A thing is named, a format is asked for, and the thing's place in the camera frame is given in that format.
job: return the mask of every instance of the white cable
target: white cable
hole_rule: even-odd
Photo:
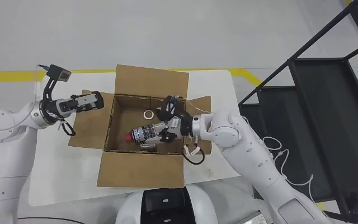
[[[188,135],[188,137],[190,138],[190,142],[188,144],[191,144],[192,142],[192,137],[190,135]]]
[[[209,112],[209,111],[205,111],[205,110],[201,110],[201,109],[197,108],[196,106],[194,106],[194,105],[190,102],[190,100],[188,100],[188,99],[185,98],[185,97],[182,97],[182,96],[181,96],[181,98],[183,98],[184,100],[186,100],[190,105],[192,105],[195,109],[200,110],[201,112],[205,112],[205,113],[209,113],[209,114],[214,114],[213,112]]]
[[[266,139],[266,138],[269,138],[269,139],[272,139],[272,140],[277,141],[277,142],[280,144],[280,146],[279,146],[278,148],[270,148],[270,147],[268,147],[268,146],[265,144],[265,139]],[[280,149],[282,148],[281,142],[280,142],[279,140],[277,140],[276,138],[273,138],[273,137],[270,137],[270,136],[263,137],[262,142],[263,142],[263,144],[266,146],[266,148],[268,148],[269,150],[273,150],[273,151],[274,151],[274,150],[280,150]]]
[[[282,156],[282,155],[284,154],[284,152],[287,152],[287,154],[286,154],[286,158],[285,158],[284,162],[283,162],[282,165],[281,165],[281,169],[280,169],[281,175],[284,176],[285,179],[286,179],[286,181],[287,181],[289,184],[291,184],[291,185],[295,185],[295,186],[305,186],[305,185],[308,184],[309,197],[310,197],[310,199],[312,200],[312,202],[315,203],[314,200],[313,200],[313,197],[312,197],[312,193],[311,193],[311,183],[312,183],[312,180],[313,180],[313,174],[311,175],[311,177],[309,178],[309,180],[306,181],[306,182],[304,182],[303,184],[295,184],[295,183],[292,183],[292,182],[287,178],[287,176],[284,174],[283,169],[284,169],[285,163],[286,163],[286,161],[287,161],[287,159],[288,159],[288,157],[289,157],[289,153],[290,153],[289,149],[287,148],[287,149],[283,150],[282,152],[279,152],[279,154],[274,158],[274,162],[276,162],[276,159],[277,159],[278,157]]]
[[[246,122],[247,122],[248,126],[250,127],[250,129],[251,129],[253,132],[255,132],[255,131],[251,128],[248,119],[247,119],[246,117],[244,117],[244,116],[242,116],[242,118],[246,120]],[[279,146],[278,148],[269,148],[269,147],[265,144],[265,139],[266,139],[266,138],[273,139],[273,140],[277,141],[277,142],[280,144],[280,146]],[[265,147],[266,147],[267,149],[269,149],[269,150],[280,150],[280,149],[282,148],[282,143],[281,143],[279,140],[277,140],[276,138],[272,138],[272,137],[266,136],[266,137],[263,137],[262,142],[263,142],[263,144],[265,145]],[[288,157],[289,157],[289,153],[290,153],[289,149],[287,148],[287,149],[285,149],[285,150],[279,152],[279,154],[277,154],[277,156],[274,158],[274,162],[276,162],[277,158],[280,157],[280,156],[282,156],[282,155],[284,154],[284,152],[287,152],[287,154],[286,154],[286,158],[285,158],[284,162],[282,163],[282,166],[281,166],[281,169],[280,169],[281,175],[284,176],[284,178],[286,179],[286,181],[287,181],[289,184],[292,184],[292,185],[295,185],[295,186],[305,186],[305,185],[308,184],[309,197],[310,197],[311,201],[312,201],[313,203],[315,203],[315,201],[313,200],[313,197],[312,197],[312,192],[311,192],[311,183],[312,183],[312,180],[313,180],[313,174],[311,175],[311,177],[309,178],[309,180],[308,180],[307,182],[303,183],[303,184],[295,184],[295,183],[292,183],[292,182],[287,178],[287,176],[284,174],[283,169],[284,169],[285,163],[286,163],[286,161],[287,161],[287,159],[288,159]]]
[[[29,113],[25,116],[25,118],[23,118],[20,122],[18,122],[17,124],[15,124],[14,126],[11,126],[11,127],[8,127],[8,128],[2,128],[0,129],[0,131],[3,131],[3,130],[9,130],[11,128],[14,128],[16,126],[18,126],[19,124],[21,124],[22,122],[24,122],[31,114],[32,110],[34,109],[35,107],[35,103],[36,103],[36,94],[37,94],[37,68],[39,67],[39,64],[36,65],[36,68],[35,68],[35,72],[33,73],[32,75],[32,78],[34,79],[34,102],[32,102],[32,107],[31,109],[29,110]]]

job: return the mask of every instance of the aerosol can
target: aerosol can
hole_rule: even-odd
[[[153,138],[157,133],[161,132],[166,127],[165,122],[157,124],[148,124],[139,128],[134,128],[125,136],[126,142],[142,143],[148,138]]]

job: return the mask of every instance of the white table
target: white table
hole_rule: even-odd
[[[238,111],[229,71],[189,71],[189,74],[188,99],[211,95],[212,111],[220,108]],[[67,83],[57,83],[53,98],[66,99],[72,94],[79,95],[83,89],[114,92],[114,80],[114,73],[73,74]],[[73,124],[74,118],[73,114],[67,121]],[[56,124],[39,131],[35,164],[30,177],[30,205],[44,206],[143,190],[98,188],[96,184],[102,151],[69,147],[69,137],[57,128]],[[186,184],[239,176],[215,145],[201,165],[184,162]]]

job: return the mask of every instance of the yellow floor line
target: yellow floor line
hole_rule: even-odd
[[[170,69],[175,71],[190,71],[190,70],[228,70],[233,77],[243,77],[254,86],[258,86],[261,83],[256,76],[244,68],[178,68]],[[98,69],[98,70],[72,70],[72,73],[106,73],[116,72],[115,69]],[[40,81],[44,78],[45,72],[37,72],[37,80]],[[8,71],[0,72],[0,82],[28,82],[33,81],[35,77],[34,71]]]
[[[319,203],[316,203],[316,205],[318,206],[318,208],[322,211],[325,211],[326,210],[326,206],[324,206],[324,203],[323,202],[319,202]]]

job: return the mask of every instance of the red can cap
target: red can cap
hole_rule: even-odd
[[[126,135],[124,136],[124,140],[125,140],[126,142],[132,142],[132,138],[131,138],[130,134],[126,134]]]

